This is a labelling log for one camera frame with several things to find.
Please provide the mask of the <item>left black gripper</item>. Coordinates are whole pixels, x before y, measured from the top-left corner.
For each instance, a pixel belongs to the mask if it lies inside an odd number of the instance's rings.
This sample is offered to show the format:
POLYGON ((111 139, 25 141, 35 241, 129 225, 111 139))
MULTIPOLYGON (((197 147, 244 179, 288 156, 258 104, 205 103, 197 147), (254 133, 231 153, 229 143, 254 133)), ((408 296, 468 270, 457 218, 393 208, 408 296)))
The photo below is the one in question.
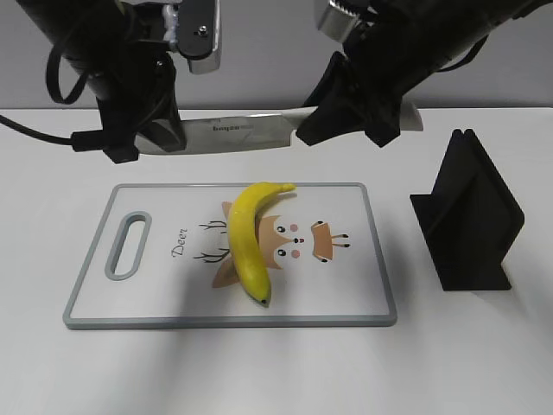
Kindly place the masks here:
POLYGON ((170 53, 188 62, 188 71, 204 74, 220 66, 221 7, 219 1, 176 3, 87 1, 86 36, 89 55, 89 87, 97 97, 102 151, 114 163, 135 162, 139 151, 136 94, 146 85, 152 66, 156 82, 149 102, 142 136, 162 151, 185 150, 185 133, 175 99, 176 70, 170 53))

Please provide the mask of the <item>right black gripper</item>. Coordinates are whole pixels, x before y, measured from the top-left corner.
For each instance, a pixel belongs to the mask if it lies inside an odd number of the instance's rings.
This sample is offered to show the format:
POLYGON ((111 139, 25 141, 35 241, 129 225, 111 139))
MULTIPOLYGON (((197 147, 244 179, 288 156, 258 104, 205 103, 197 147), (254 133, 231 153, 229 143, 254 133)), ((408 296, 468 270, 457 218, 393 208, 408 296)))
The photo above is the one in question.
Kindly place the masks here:
POLYGON ((316 1, 315 25, 342 46, 304 102, 296 135, 313 146, 362 131, 379 148, 400 135, 403 95, 471 62, 488 37, 482 1, 316 1))

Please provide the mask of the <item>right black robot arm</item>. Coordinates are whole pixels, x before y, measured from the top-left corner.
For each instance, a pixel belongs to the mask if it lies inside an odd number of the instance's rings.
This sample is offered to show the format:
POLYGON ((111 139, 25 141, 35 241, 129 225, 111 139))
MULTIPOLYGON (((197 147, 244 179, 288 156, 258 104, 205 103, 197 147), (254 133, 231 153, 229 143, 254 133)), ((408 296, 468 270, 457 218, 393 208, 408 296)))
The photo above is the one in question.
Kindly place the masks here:
POLYGON ((400 134, 404 95, 467 65, 490 33, 542 1, 324 1, 320 29, 342 44, 306 99, 296 135, 315 145, 363 131, 383 147, 400 134))

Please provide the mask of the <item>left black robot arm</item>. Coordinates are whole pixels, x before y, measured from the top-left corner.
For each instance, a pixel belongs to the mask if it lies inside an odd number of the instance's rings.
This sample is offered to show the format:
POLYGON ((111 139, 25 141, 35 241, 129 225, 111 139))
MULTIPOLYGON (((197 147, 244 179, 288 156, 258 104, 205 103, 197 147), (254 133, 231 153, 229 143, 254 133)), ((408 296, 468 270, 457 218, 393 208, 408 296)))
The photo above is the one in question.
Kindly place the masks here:
POLYGON ((50 40, 45 71, 50 99, 73 104, 85 88, 97 101, 101 127, 66 141, 77 152, 101 150, 114 163, 139 157, 138 137, 163 154, 188 147, 175 97, 171 55, 191 73, 220 66, 218 1, 21 1, 50 40))

